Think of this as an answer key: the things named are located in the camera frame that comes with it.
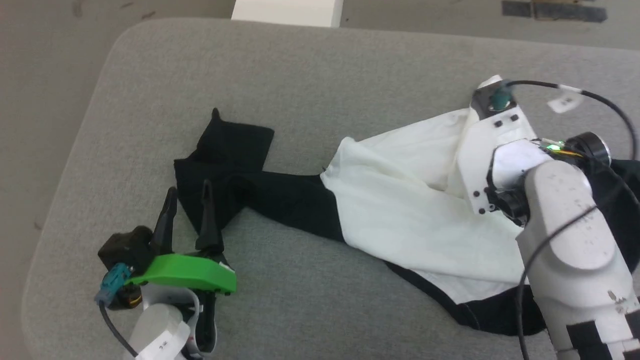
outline gray table surface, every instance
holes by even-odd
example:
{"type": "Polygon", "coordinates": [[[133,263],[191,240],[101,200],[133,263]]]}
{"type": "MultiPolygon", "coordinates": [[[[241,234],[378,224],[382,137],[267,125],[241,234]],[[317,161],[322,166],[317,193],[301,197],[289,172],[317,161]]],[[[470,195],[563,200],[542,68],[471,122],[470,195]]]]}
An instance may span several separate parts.
{"type": "MultiPolygon", "coordinates": [[[[211,108],[272,127],[266,170],[318,174],[345,136],[363,139],[466,107],[501,74],[562,82],[610,97],[640,117],[640,53],[489,38],[169,19],[125,32],[102,70],[38,244],[22,327],[37,359],[114,359],[122,347],[93,296],[96,253],[114,232],[153,226],[172,161],[187,156],[211,108]]],[[[565,115],[555,90],[518,89],[538,134],[592,130],[615,155],[628,138],[588,101],[565,115]]],[[[180,210],[174,239],[191,250],[180,210]]],[[[219,359],[512,359],[517,339],[458,326],[432,299],[344,244],[243,211],[224,232],[237,294],[217,306],[219,359]]],[[[139,309],[113,313],[128,336],[139,309]]],[[[528,339],[549,358],[546,334],[528,339]]]]}

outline cable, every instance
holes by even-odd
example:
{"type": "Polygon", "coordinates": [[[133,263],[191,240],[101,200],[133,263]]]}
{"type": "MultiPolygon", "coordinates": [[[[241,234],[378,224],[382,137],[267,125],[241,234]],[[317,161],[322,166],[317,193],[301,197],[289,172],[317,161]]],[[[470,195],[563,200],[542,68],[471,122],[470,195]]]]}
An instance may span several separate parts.
{"type": "Polygon", "coordinates": [[[109,327],[109,330],[111,330],[111,333],[113,333],[113,336],[115,336],[115,338],[122,344],[122,346],[124,346],[125,349],[127,349],[127,351],[135,359],[138,356],[138,353],[131,347],[129,342],[125,340],[122,335],[120,335],[118,329],[116,329],[116,327],[113,325],[113,322],[111,322],[111,319],[109,319],[109,315],[107,314],[107,309],[104,308],[104,302],[100,301],[98,303],[98,307],[100,308],[100,314],[102,314],[104,322],[107,324],[107,327],[109,327]]]}
{"type": "MultiPolygon", "coordinates": [[[[507,82],[504,87],[509,88],[515,85],[537,85],[537,86],[543,86],[543,87],[547,87],[547,88],[563,88],[561,85],[559,84],[553,84],[553,83],[545,83],[542,81],[533,81],[533,80],[518,80],[518,81],[510,81],[507,82]]],[[[622,119],[622,121],[624,121],[629,136],[631,136],[631,159],[635,160],[636,159],[636,155],[637,155],[637,140],[636,140],[636,129],[633,125],[633,123],[631,123],[631,120],[629,120],[629,117],[627,116],[627,114],[624,113],[624,111],[622,111],[622,109],[620,109],[618,107],[618,105],[615,105],[613,102],[611,102],[610,100],[598,95],[598,94],[594,94],[593,92],[588,92],[586,90],[580,90],[579,91],[580,94],[586,96],[586,97],[590,97],[592,99],[595,99],[597,101],[600,101],[601,103],[607,105],[608,107],[610,107],[613,111],[615,111],[620,118],[622,119]]],[[[575,149],[570,149],[573,152],[576,152],[577,154],[580,154],[580,152],[576,151],[575,149]]],[[[623,178],[621,184],[617,187],[615,187],[610,193],[609,195],[602,201],[601,206],[604,206],[606,204],[609,204],[610,202],[612,202],[619,193],[621,193],[624,189],[625,189],[625,185],[626,182],[629,180],[629,174],[625,174],[625,177],[623,178]]],[[[584,218],[585,216],[589,215],[590,213],[594,212],[595,209],[597,209],[597,206],[592,206],[590,208],[588,208],[587,210],[585,210],[584,212],[582,212],[580,215],[578,215],[577,217],[571,219],[569,222],[565,223],[564,225],[562,225],[561,227],[559,227],[558,229],[556,229],[553,233],[551,233],[549,236],[547,236],[544,240],[542,240],[542,242],[536,247],[536,249],[533,251],[533,253],[531,254],[531,257],[529,257],[529,259],[527,260],[526,264],[524,265],[524,270],[522,272],[522,276],[520,276],[520,282],[518,283],[518,289],[516,292],[516,324],[518,327],[518,340],[520,342],[520,351],[522,351],[522,359],[524,360],[529,360],[529,353],[527,351],[527,344],[525,342],[525,338],[524,338],[524,327],[522,325],[522,299],[524,297],[524,282],[525,279],[527,278],[527,274],[529,273],[529,271],[531,270],[531,266],[533,265],[533,262],[535,261],[535,259],[540,255],[540,253],[542,252],[542,250],[549,244],[551,243],[551,241],[558,236],[558,234],[560,234],[561,232],[563,232],[564,230],[566,230],[567,228],[569,228],[571,225],[575,224],[576,222],[580,221],[582,218],[584,218]]]]}

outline gray floor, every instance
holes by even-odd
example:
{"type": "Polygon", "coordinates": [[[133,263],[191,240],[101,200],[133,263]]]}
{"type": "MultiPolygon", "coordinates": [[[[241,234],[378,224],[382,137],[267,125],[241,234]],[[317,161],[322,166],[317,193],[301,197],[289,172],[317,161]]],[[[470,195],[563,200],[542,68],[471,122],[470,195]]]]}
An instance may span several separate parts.
{"type": "MultiPolygon", "coordinates": [[[[22,285],[109,48],[140,21],[230,17],[233,3],[0,0],[0,359],[26,358],[22,285]]],[[[596,4],[604,24],[503,17],[499,0],[344,0],[342,26],[640,49],[640,3],[596,4]]]]}

